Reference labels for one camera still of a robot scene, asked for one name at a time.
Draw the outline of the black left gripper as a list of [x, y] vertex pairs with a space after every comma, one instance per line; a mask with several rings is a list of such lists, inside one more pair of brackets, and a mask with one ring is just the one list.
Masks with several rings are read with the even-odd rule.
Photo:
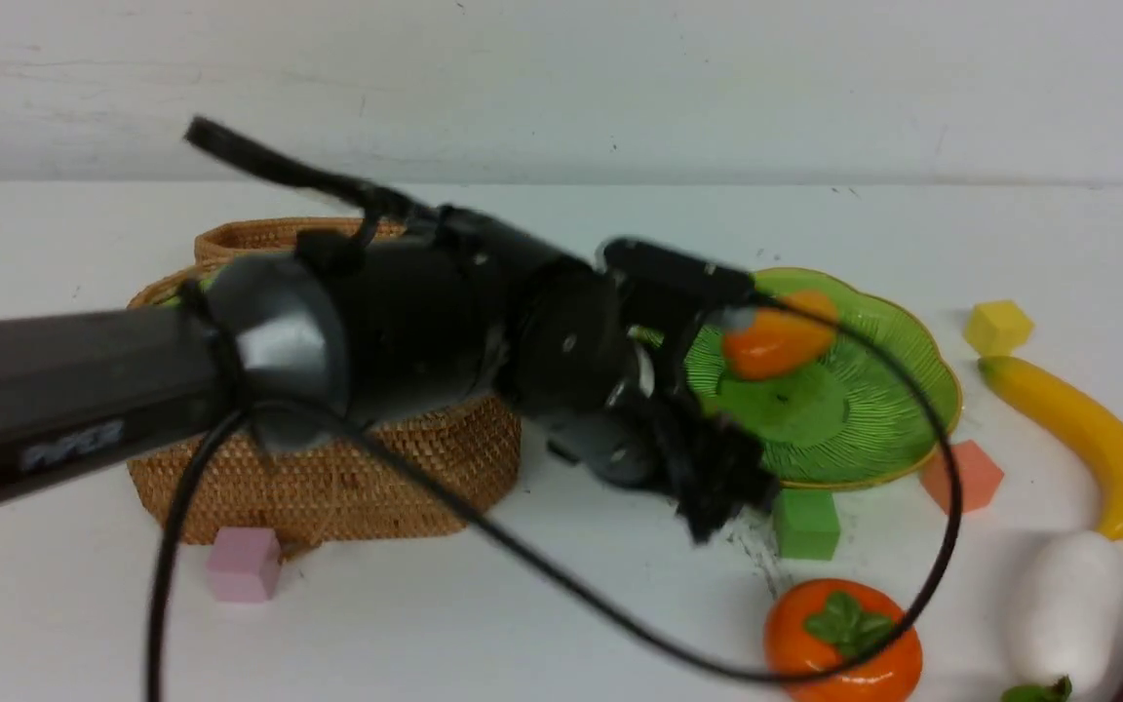
[[527, 298], [502, 377], [553, 452], [612, 487], [673, 499], [696, 543], [777, 496], [761, 440], [709, 414], [690, 388], [685, 357], [702, 328], [626, 323], [614, 276], [570, 272]]

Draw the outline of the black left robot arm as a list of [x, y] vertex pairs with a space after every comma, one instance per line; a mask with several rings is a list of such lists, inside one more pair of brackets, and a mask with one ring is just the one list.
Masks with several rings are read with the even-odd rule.
[[244, 410], [268, 452], [499, 396], [557, 457], [670, 496], [703, 543], [767, 508], [763, 444], [705, 414], [683, 357], [745, 272], [637, 240], [599, 270], [445, 206], [367, 243], [300, 235], [173, 306], [0, 320], [0, 503], [213, 430]]

